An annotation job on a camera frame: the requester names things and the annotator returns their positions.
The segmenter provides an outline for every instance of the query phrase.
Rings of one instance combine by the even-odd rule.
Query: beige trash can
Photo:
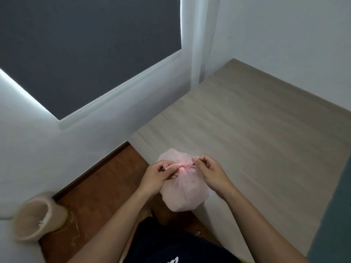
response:
[[[59,229],[68,212],[50,195],[38,195],[26,202],[13,219],[13,234],[18,241],[38,241],[44,234]]]

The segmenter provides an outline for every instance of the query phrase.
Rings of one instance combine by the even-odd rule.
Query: baseboard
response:
[[[118,148],[113,150],[110,154],[108,154],[106,157],[101,159],[99,162],[97,162],[95,165],[93,165],[91,168],[89,168],[85,173],[83,173],[81,176],[73,180],[71,183],[69,183],[67,186],[65,186],[63,189],[58,191],[56,194],[52,196],[52,198],[55,201],[60,200],[64,195],[66,195],[68,192],[70,192],[73,188],[78,186],[81,182],[83,182],[86,178],[91,176],[94,172],[96,172],[98,169],[100,169],[103,165],[105,165],[108,161],[110,161],[113,157],[115,157],[117,154],[119,154],[122,150],[124,150],[127,146],[129,146],[129,142],[125,141],[122,145],[120,145]]]

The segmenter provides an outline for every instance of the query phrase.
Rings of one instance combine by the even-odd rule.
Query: pink plastic bag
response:
[[[178,176],[167,180],[161,189],[162,200],[171,211],[193,210],[208,198],[210,189],[189,154],[171,148],[160,155],[158,161],[162,159],[181,166],[177,171]]]

